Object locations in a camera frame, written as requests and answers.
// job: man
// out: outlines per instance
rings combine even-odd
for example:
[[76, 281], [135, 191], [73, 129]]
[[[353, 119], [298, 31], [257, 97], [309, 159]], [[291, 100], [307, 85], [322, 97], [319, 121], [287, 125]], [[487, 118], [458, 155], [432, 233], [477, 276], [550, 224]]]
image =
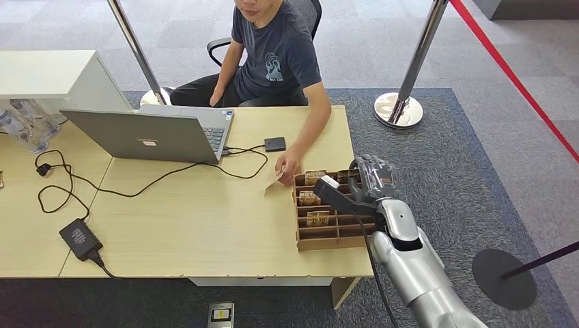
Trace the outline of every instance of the man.
[[[187, 83], [171, 94], [173, 105], [237, 107], [263, 96], [275, 96], [279, 105], [293, 105], [301, 87], [310, 113], [296, 141], [278, 158], [276, 175], [289, 185], [301, 171], [303, 156], [320, 136], [330, 117], [330, 101], [317, 65], [306, 22], [284, 0], [235, 0], [233, 40], [221, 72]], [[247, 61], [239, 68], [243, 50]]]

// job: chair armrest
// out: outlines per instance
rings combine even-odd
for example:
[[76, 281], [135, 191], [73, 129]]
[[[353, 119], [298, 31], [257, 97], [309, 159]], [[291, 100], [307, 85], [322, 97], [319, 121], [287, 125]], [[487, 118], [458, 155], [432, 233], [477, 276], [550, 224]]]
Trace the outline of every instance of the chair armrest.
[[231, 38], [223, 38], [223, 39], [218, 39], [218, 40], [213, 40], [209, 43], [207, 43], [207, 52], [209, 53], [209, 57], [211, 57], [211, 59], [213, 59], [213, 61], [219, 65], [221, 67], [221, 62], [219, 61], [219, 59], [215, 58], [215, 56], [213, 56], [213, 50], [219, 48], [220, 46], [227, 46], [228, 44], [231, 44]]

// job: power cord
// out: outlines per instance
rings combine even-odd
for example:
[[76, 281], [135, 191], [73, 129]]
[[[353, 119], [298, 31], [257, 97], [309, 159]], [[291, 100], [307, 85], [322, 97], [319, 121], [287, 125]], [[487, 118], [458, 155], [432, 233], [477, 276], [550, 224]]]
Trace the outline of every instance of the power cord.
[[[86, 214], [79, 218], [80, 221], [84, 222], [84, 220], [86, 220], [86, 218], [89, 217], [90, 215], [90, 209], [89, 207], [82, 201], [80, 200], [74, 193], [74, 181], [73, 181], [73, 177], [74, 178], [78, 178], [82, 181], [85, 181], [86, 183], [88, 183], [89, 185], [91, 185], [91, 187], [93, 187], [95, 190], [97, 191], [101, 191], [103, 193], [112, 193], [114, 195], [118, 195], [118, 196], [122, 196], [122, 197], [128, 197], [128, 198], [132, 198], [132, 197], [136, 197], [138, 195], [141, 195], [145, 190], [149, 189], [152, 185], [156, 184], [157, 182], [161, 181], [162, 179], [166, 178], [167, 176], [170, 176], [172, 174], [178, 173], [178, 172], [182, 172], [185, 171], [187, 169], [190, 169], [192, 167], [198, 166], [198, 165], [206, 165], [206, 166], [210, 166], [210, 167], [215, 167], [219, 170], [221, 170], [223, 173], [227, 174], [228, 176], [232, 176], [234, 178], [240, 178], [240, 179], [251, 179], [254, 178], [256, 175], [258, 175], [258, 173], [260, 173], [260, 171], [264, 168], [264, 166], [267, 164], [268, 162], [268, 157], [261, 153], [256, 151], [255, 149], [260, 148], [260, 147], [264, 147], [264, 145], [259, 145], [259, 146], [254, 146], [252, 148], [249, 149], [244, 149], [244, 148], [235, 148], [235, 147], [225, 147], [225, 156], [229, 156], [229, 155], [237, 155], [237, 154], [243, 154], [245, 152], [253, 152], [255, 154], [259, 154], [264, 158], [264, 162], [262, 163], [262, 165], [259, 167], [259, 169], [257, 169], [257, 171], [250, 175], [250, 176], [239, 176], [237, 174], [233, 174], [233, 173], [229, 173], [227, 171], [225, 171], [223, 168], [219, 167], [218, 165], [214, 165], [214, 164], [208, 164], [208, 163], [193, 163], [191, 165], [188, 165], [186, 167], [183, 167], [181, 169], [176, 169], [170, 172], [167, 172], [166, 174], [163, 174], [162, 176], [160, 176], [159, 178], [155, 179], [153, 182], [147, 184], [144, 188], [142, 188], [140, 191], [133, 193], [133, 194], [125, 194], [125, 193], [119, 193], [117, 191], [113, 191], [113, 190], [108, 190], [108, 189], [102, 189], [97, 187], [94, 183], [92, 183], [90, 180], [83, 178], [82, 176], [78, 176], [76, 174], [72, 173], [72, 166], [70, 164], [67, 164], [65, 159], [64, 159], [64, 155], [62, 154], [62, 152], [60, 150], [49, 150], [48, 152], [43, 152], [42, 154], [37, 155], [36, 159], [34, 160], [34, 166], [36, 166], [36, 171], [39, 175], [41, 176], [45, 176], [47, 175], [47, 173], [49, 173], [52, 169], [57, 168], [57, 167], [63, 167], [64, 170], [66, 171], [68, 177], [69, 177], [69, 181], [70, 181], [70, 188], [69, 189], [65, 189], [63, 187], [57, 186], [57, 185], [53, 185], [50, 184], [48, 186], [45, 186], [44, 188], [40, 189], [40, 191], [38, 191], [38, 203], [40, 204], [40, 208], [42, 209], [43, 213], [46, 214], [51, 214], [51, 213], [56, 213], [57, 211], [61, 210], [70, 200], [71, 197], [73, 197], [74, 199], [76, 199], [86, 210]], [[38, 160], [47, 154], [50, 153], [57, 153], [60, 156], [61, 159], [61, 163], [60, 164], [56, 164], [56, 165], [50, 165], [48, 163], [44, 163], [42, 165], [38, 165]], [[53, 209], [53, 210], [47, 210], [44, 202], [42, 201], [42, 193], [45, 192], [47, 189], [50, 188], [54, 188], [54, 189], [59, 189], [60, 191], [64, 191], [67, 193], [67, 197], [64, 200], [64, 202], [62, 202], [62, 204], [60, 204], [57, 208]], [[86, 223], [76, 223], [75, 225], [76, 227], [80, 227], [81, 230], [84, 230], [86, 234], [92, 234], [88, 227], [86, 227]], [[99, 253], [98, 253], [98, 249], [90, 249], [89, 251], [87, 251], [86, 253], [87, 258], [89, 258], [90, 260], [92, 260], [93, 262], [95, 262], [109, 277], [111, 278], [115, 278], [115, 279], [121, 279], [120, 277], [116, 277], [114, 276], [108, 269], [107, 267], [104, 265], [104, 261], [102, 260], [102, 258], [100, 257]]]
[[394, 314], [392, 313], [392, 309], [390, 308], [390, 303], [388, 303], [388, 299], [386, 298], [386, 293], [384, 293], [384, 287], [382, 287], [382, 282], [380, 281], [380, 277], [378, 276], [378, 270], [376, 270], [376, 264], [374, 264], [374, 257], [372, 256], [372, 250], [370, 249], [370, 244], [368, 243], [368, 234], [364, 229], [364, 224], [360, 217], [354, 213], [354, 217], [358, 220], [358, 224], [360, 224], [360, 229], [362, 229], [362, 234], [364, 234], [364, 241], [366, 242], [366, 250], [368, 251], [368, 256], [370, 257], [370, 265], [372, 266], [372, 272], [374, 273], [374, 279], [376, 280], [376, 285], [378, 285], [378, 291], [380, 292], [380, 297], [382, 298], [382, 302], [384, 307], [386, 308], [386, 312], [390, 317], [390, 321], [394, 328], [398, 328], [398, 323], [394, 318]]

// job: man's arm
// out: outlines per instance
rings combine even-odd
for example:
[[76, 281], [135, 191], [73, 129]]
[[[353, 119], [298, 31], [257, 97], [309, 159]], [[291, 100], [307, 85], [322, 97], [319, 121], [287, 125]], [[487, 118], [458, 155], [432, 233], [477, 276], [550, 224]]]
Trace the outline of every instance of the man's arm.
[[330, 99], [322, 82], [304, 88], [304, 94], [308, 98], [310, 106], [309, 115], [298, 138], [278, 158], [275, 165], [276, 175], [282, 170], [285, 171], [284, 175], [279, 179], [285, 185], [290, 185], [294, 174], [298, 174], [301, 171], [302, 158], [322, 134], [332, 113]]
[[243, 44], [240, 44], [235, 40], [231, 40], [231, 44], [229, 45], [227, 53], [225, 54], [225, 59], [223, 59], [223, 63], [221, 64], [219, 79], [217, 80], [217, 85], [215, 85], [213, 96], [211, 96], [211, 99], [209, 100], [209, 105], [215, 106], [215, 104], [217, 104], [217, 102], [223, 96], [225, 87], [237, 72], [242, 55]]

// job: office chair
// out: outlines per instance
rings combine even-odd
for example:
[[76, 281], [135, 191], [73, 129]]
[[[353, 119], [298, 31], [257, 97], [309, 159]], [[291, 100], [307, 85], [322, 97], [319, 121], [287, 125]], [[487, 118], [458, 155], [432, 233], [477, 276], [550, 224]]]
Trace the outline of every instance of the office chair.
[[[318, 0], [287, 0], [291, 3], [294, 8], [298, 10], [300, 14], [306, 20], [306, 24], [311, 32], [311, 38], [313, 40], [315, 33], [317, 31], [317, 26], [320, 24], [320, 20], [322, 19], [322, 5]], [[223, 38], [219, 40], [211, 41], [207, 44], [207, 52], [209, 52], [209, 57], [213, 59], [213, 61], [221, 66], [221, 62], [219, 59], [215, 58], [213, 55], [213, 50], [227, 46], [231, 44], [231, 37]], [[306, 97], [304, 96], [304, 92], [301, 87], [297, 87], [294, 94], [288, 96], [286, 99], [279, 99], [279, 97], [261, 97], [256, 99], [248, 100], [239, 107], [267, 107], [267, 106], [279, 106], [282, 103], [291, 103], [292, 105], [302, 105], [307, 106], [308, 102]]]

